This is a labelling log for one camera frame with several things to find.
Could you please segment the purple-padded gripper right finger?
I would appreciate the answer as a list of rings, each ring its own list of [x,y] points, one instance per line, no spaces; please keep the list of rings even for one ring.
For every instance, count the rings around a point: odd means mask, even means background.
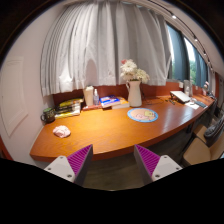
[[[182,169],[168,155],[159,156],[140,145],[134,146],[134,157],[145,185]]]

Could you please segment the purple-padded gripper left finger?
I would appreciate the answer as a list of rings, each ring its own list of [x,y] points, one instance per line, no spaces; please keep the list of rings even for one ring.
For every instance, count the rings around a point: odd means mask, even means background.
[[[45,171],[82,186],[92,156],[93,145],[90,144],[72,153],[68,157],[60,155],[45,168]]]

